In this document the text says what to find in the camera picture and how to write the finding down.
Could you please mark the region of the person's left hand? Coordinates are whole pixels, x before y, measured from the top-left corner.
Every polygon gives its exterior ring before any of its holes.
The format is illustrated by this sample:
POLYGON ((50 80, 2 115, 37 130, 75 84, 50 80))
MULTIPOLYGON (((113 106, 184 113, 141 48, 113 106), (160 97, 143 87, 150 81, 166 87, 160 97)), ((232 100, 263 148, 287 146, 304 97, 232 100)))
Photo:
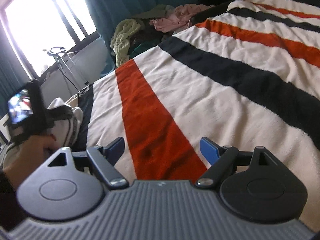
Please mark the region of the person's left hand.
POLYGON ((13 189, 18 187, 45 161, 45 151, 59 148, 56 138, 50 135, 33 135, 25 141, 16 160, 3 172, 13 189))

